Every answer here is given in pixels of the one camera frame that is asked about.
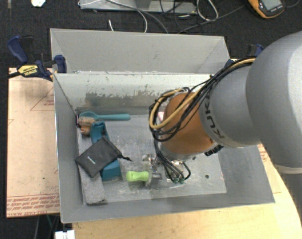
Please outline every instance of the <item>brown object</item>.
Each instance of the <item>brown object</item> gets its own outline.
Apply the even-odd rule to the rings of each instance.
[[[90,129],[92,123],[96,122],[96,120],[92,117],[79,117],[78,124],[80,125],[80,131],[84,135],[90,134]]]
[[[165,108],[163,120],[169,117],[177,108],[179,103],[186,96],[186,93],[179,94],[171,99],[167,107]],[[165,127],[164,131],[172,128],[183,115],[183,112],[187,106],[185,106]],[[214,141],[204,131],[202,123],[200,121],[200,115],[197,111],[198,105],[194,107],[192,111],[181,124],[182,130],[180,130],[172,139],[163,142],[163,145],[170,151],[177,154],[194,155],[195,153],[203,152],[212,146]]]

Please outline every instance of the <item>teal spoon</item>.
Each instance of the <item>teal spoon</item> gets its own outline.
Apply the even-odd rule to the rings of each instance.
[[[79,117],[90,117],[95,120],[130,120],[129,114],[112,114],[112,115],[97,115],[93,112],[84,112]]]

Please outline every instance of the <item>floor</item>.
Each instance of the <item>floor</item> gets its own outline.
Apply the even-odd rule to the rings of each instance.
[[[267,47],[277,39],[302,30],[302,0],[296,6],[287,8],[273,19],[263,19],[249,10],[246,0],[213,0],[220,15],[225,15],[241,6],[239,10],[215,22],[197,26],[183,34],[224,36],[232,58],[242,58],[250,44]],[[293,5],[297,0],[285,0]],[[30,0],[0,0],[0,77],[7,75],[9,67],[16,67],[18,60],[7,49],[7,41],[14,35],[32,35],[34,53],[43,54],[45,61],[51,59],[50,28],[94,29],[110,31],[142,32],[143,18],[134,11],[83,11],[78,0],[46,0],[41,8],[32,6]],[[212,9],[203,2],[201,7],[207,16],[214,16]],[[169,33],[178,33],[202,20],[198,16],[177,17],[172,13],[153,13]],[[163,27],[147,16],[148,32],[164,33]],[[50,238],[52,231],[63,229],[55,216],[27,219],[5,218],[6,196],[6,144],[7,144],[7,81],[0,81],[0,239]]]

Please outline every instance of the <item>yellow handheld device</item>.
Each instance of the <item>yellow handheld device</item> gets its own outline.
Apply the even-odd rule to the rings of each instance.
[[[251,7],[263,18],[273,18],[286,8],[283,0],[248,0]]]

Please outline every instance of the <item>green object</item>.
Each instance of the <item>green object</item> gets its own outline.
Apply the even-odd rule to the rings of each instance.
[[[143,172],[133,172],[129,171],[126,175],[127,181],[133,182],[133,181],[148,181],[149,180],[149,172],[143,171]]]

